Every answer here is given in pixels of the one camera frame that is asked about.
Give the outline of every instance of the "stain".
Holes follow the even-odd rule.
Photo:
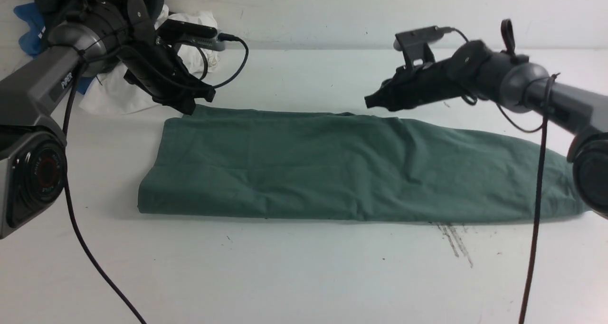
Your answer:
[[[452,233],[452,236],[454,237],[454,240],[456,241],[456,245],[460,249],[460,252],[463,253],[466,259],[469,261],[469,265],[471,266],[471,268],[473,268],[473,260],[471,260],[471,255],[469,255],[469,252],[467,251],[465,243],[462,241],[462,238],[460,237],[460,235],[458,235],[456,229],[452,224],[447,223],[446,225],[447,229],[450,231],[450,233]]]
[[[452,242],[452,238],[447,233],[447,229],[445,228],[445,226],[437,224],[437,228],[439,228],[439,231],[441,231],[441,233],[443,233],[444,237],[447,237],[447,240],[450,242],[450,246],[452,247],[452,251],[454,252],[454,256],[459,257],[458,251],[456,250],[456,246],[454,246],[454,243]]]
[[[451,223],[435,224],[435,225],[437,226],[439,231],[441,231],[441,233],[443,234],[443,237],[447,238],[447,241],[449,242],[450,247],[452,248],[452,251],[454,252],[454,256],[460,257],[460,254],[458,253],[458,251],[460,250],[460,253],[462,253],[462,255],[464,257],[466,257],[467,261],[469,261],[469,266],[471,266],[471,268],[473,268],[473,260],[471,259],[471,255],[469,254],[469,251],[467,250],[465,243],[462,241],[462,238],[456,231],[456,228],[454,228],[454,225],[452,225]]]
[[[73,231],[63,231],[61,233],[58,233],[57,235],[55,235],[55,238],[64,238],[64,237],[70,237],[74,232]]]
[[[239,2],[229,1],[229,0],[202,0],[202,1],[206,1],[208,3],[224,3],[224,4],[234,4],[236,6],[245,6],[245,7],[251,7],[251,8],[261,8],[261,6],[259,4],[239,3]]]

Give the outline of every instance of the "green cloth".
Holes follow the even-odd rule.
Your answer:
[[[167,120],[139,210],[244,218],[532,219],[539,147],[416,120],[199,105]],[[588,210],[547,152],[541,218]]]

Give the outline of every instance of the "black strap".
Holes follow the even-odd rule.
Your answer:
[[[515,36],[513,35],[513,24],[511,23],[511,19],[502,20],[502,23],[500,23],[500,34],[502,34],[506,52],[510,56],[515,56]]]

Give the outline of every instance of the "white cloth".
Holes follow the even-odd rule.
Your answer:
[[[197,14],[173,14],[169,15],[169,7],[163,6],[162,12],[156,21],[156,28],[160,27],[166,19],[176,19],[198,25],[218,27],[210,11],[201,11]],[[215,71],[218,66],[219,54],[216,51],[202,50],[209,62],[209,72]],[[190,73],[202,73],[204,63],[199,51],[194,47],[182,45],[178,55],[182,58],[184,65]],[[127,68],[119,63],[113,71],[98,75],[99,81],[94,79],[80,102],[80,108],[90,114],[131,114],[140,110],[158,105],[152,101],[152,97],[137,86],[133,86],[124,80]]]

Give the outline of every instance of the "white table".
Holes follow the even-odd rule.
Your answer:
[[[528,51],[559,82],[608,93],[608,51]],[[5,73],[20,55],[3,51]],[[450,51],[439,51],[446,57]],[[222,55],[232,74],[242,51]],[[363,97],[402,64],[395,51],[253,51],[213,105],[417,118],[538,142],[490,103],[454,99],[391,114]],[[59,107],[55,116],[63,116]],[[69,176],[93,254],[149,324],[513,324],[523,294],[531,224],[444,227],[359,222],[151,216],[137,211],[163,121],[156,107],[99,117],[75,107]],[[515,115],[526,127],[536,114]],[[552,125],[549,148],[571,136]],[[458,248],[456,241],[468,252]],[[82,252],[63,196],[0,242],[3,324],[136,323]],[[594,213],[541,225],[528,323],[608,321],[608,221]]]

